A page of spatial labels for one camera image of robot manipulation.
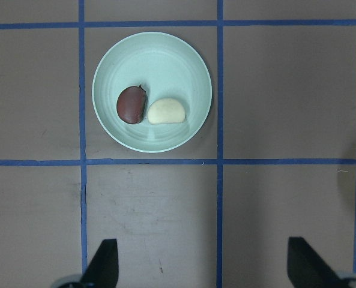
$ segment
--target grid square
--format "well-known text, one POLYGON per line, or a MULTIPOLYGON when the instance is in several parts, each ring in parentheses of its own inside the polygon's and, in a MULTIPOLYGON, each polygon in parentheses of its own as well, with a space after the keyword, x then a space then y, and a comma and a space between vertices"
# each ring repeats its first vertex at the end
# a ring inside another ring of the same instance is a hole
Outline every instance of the grid square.
POLYGON ((87 21, 216 20, 216 0, 85 0, 87 21))
POLYGON ((224 166, 223 184, 224 288, 292 287, 290 236, 351 271, 355 166, 224 166))
POLYGON ((77 21, 77 0, 0 0, 0 23, 77 21))
POLYGON ((89 166, 89 257, 118 240, 121 287, 216 286, 216 166, 89 166))
POLYGON ((356 0, 223 0, 224 19, 356 19, 356 0))
POLYGON ((355 158, 356 27, 225 28, 225 158, 355 158))
POLYGON ((0 30, 0 159, 78 159, 77 29, 0 30))
POLYGON ((50 287, 80 259, 80 169, 0 166, 0 287, 50 287))
POLYGON ((217 30, 215 27, 90 28, 86 29, 86 154, 88 158, 216 158, 217 155, 217 30), (205 61, 213 83, 213 104, 207 120, 187 143, 162 153, 128 149, 100 125, 92 105, 91 87, 103 55, 121 39, 145 31, 177 36, 192 45, 205 61))

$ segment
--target white food item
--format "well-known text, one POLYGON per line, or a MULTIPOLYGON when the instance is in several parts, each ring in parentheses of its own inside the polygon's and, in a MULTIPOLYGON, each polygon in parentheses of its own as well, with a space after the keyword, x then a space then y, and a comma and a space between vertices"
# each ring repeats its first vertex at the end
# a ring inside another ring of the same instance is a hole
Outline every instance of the white food item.
POLYGON ((151 124, 182 123, 186 118, 186 111, 178 100, 162 98, 149 107, 147 118, 151 124))

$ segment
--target dark red vegetable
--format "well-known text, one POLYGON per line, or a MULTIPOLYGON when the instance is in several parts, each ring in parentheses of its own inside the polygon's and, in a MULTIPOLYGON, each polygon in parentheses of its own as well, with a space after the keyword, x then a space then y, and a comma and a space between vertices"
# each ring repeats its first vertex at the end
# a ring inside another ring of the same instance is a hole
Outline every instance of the dark red vegetable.
POLYGON ((146 102, 147 94, 142 85, 125 88, 116 102, 116 111, 119 118, 128 124, 142 122, 146 102))

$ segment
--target round plate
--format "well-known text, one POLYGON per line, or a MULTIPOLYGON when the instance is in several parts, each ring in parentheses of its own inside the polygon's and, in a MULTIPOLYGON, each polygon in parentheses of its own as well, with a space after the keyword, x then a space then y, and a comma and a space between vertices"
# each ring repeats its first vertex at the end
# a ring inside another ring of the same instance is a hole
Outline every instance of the round plate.
POLYGON ((208 69, 197 51, 161 32, 131 35, 116 43, 100 61, 92 83, 92 102, 100 124, 120 144, 140 152, 163 152, 190 140, 207 118, 212 99, 208 69), (172 97, 186 110, 177 124, 123 122, 116 112, 119 94, 129 86, 146 90, 149 106, 172 97))

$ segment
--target plate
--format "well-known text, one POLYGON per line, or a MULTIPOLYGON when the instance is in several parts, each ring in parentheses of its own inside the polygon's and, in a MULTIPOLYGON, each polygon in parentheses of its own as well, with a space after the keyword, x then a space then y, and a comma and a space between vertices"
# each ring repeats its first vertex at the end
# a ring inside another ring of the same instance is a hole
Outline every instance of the plate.
POLYGON ((161 32, 131 35, 111 47, 101 59, 92 83, 97 118, 118 143, 140 152, 164 152, 189 141, 205 122, 212 99, 208 69, 192 46, 161 32), (145 118, 123 122, 116 112, 119 94, 129 86, 146 90, 145 118), (146 112, 158 99, 177 99, 186 119, 177 124, 150 124, 146 112))

